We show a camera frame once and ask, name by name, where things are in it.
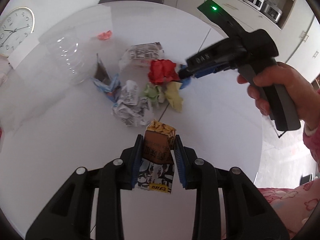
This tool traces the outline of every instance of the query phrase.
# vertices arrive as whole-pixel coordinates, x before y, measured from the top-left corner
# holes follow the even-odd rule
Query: clock face
[[[33,32],[35,17],[27,7],[10,12],[0,25],[0,54],[9,56]]]

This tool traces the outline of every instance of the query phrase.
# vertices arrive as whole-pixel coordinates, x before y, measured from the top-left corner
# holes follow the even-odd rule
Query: white tile floor
[[[315,175],[316,162],[302,141],[303,126],[301,122],[301,129],[287,132],[279,139],[272,121],[262,118],[263,145],[257,187],[295,188],[301,176]]]

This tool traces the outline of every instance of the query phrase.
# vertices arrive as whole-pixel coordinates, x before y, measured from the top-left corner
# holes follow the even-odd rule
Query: white table
[[[111,115],[112,103],[90,80],[70,85],[44,42],[73,27],[84,56],[96,52],[114,74],[117,62],[131,45],[161,42],[165,57],[177,63],[221,39],[206,23],[172,7],[148,2],[113,2],[82,10],[55,25],[40,44],[11,72],[0,88],[0,120],[4,128],[0,154],[0,206],[25,236],[29,226],[63,182],[79,166],[103,167],[132,147],[145,127],[125,127]],[[94,37],[112,30],[108,41]],[[126,69],[122,81],[142,88],[142,72]],[[261,117],[246,86],[227,71],[193,80],[181,91],[184,109],[170,109],[162,121],[177,128],[185,146],[214,166],[239,166],[253,181],[259,168]],[[164,107],[155,109],[159,118]],[[122,191],[126,239],[190,239],[195,191],[185,191],[175,172],[171,195],[140,189]],[[148,232],[138,226],[149,225]]]

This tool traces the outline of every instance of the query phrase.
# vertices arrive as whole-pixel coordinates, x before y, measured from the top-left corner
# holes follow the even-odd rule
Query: pink patterned clothing
[[[310,131],[305,125],[303,142],[310,149],[312,157],[320,168],[320,128]],[[320,200],[320,179],[295,189],[260,188],[259,190],[274,208],[292,238],[302,228]]]

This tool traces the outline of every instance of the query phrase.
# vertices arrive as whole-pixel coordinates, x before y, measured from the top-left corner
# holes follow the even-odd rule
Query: red crumpled paper
[[[104,40],[110,39],[111,35],[112,35],[112,31],[107,31],[105,33],[98,34],[97,37],[99,40],[104,41]]]
[[[155,85],[161,85],[164,82],[180,80],[175,72],[176,64],[168,59],[160,59],[151,61],[150,72],[148,74],[149,81]]]

